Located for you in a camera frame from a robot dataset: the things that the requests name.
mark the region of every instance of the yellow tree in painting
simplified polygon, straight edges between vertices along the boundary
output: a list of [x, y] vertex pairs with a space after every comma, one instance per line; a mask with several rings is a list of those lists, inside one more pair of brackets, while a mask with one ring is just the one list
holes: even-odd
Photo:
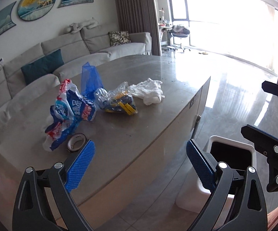
[[22, 2], [22, 6], [23, 7], [28, 7], [30, 5], [32, 5], [35, 2], [38, 2], [39, 0], [23, 0]]

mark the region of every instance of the coffee table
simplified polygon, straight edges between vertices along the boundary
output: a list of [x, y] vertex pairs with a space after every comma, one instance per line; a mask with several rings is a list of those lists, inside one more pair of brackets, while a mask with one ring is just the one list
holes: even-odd
[[[191, 64], [172, 58], [135, 55], [97, 67], [104, 88], [148, 78], [163, 82], [165, 99], [146, 106], [135, 98], [138, 114], [98, 111], [93, 122], [83, 121], [84, 133], [96, 146], [95, 157], [72, 197], [93, 228], [112, 218], [149, 185], [190, 139], [198, 115], [203, 113], [210, 78], [191, 72]], [[80, 89], [81, 75], [72, 78]], [[43, 94], [16, 114], [0, 131], [0, 220], [10, 228], [13, 203], [27, 167], [50, 168], [69, 155], [66, 143], [53, 152], [42, 148], [43, 128], [59, 87]], [[63, 226], [49, 193], [57, 223]]]

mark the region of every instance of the blue mesh bag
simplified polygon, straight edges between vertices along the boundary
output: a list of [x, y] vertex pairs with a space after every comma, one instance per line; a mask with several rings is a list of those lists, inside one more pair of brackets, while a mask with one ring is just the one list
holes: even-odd
[[94, 91], [103, 88], [101, 77], [95, 66], [89, 62], [82, 66], [81, 94], [90, 100], [94, 100]]

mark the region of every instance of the trash can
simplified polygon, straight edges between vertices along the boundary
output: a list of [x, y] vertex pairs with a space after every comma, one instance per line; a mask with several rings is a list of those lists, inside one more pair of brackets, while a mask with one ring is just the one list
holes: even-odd
[[[230, 168], [246, 170], [248, 166], [256, 168], [256, 151], [253, 146], [226, 139], [220, 136], [211, 136], [203, 148], [204, 152], [211, 153], [217, 162], [225, 162]], [[184, 184], [176, 198], [178, 207], [199, 213], [209, 198], [210, 191], [205, 189], [191, 167]], [[229, 213], [234, 195], [229, 194], [222, 212], [215, 225], [223, 225]]]

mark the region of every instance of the tape roll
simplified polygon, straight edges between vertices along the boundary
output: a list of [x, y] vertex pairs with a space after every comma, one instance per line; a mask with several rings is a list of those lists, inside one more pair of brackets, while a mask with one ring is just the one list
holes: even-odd
[[69, 139], [67, 148], [70, 152], [76, 152], [84, 146], [86, 140], [87, 138], [84, 134], [75, 134]]

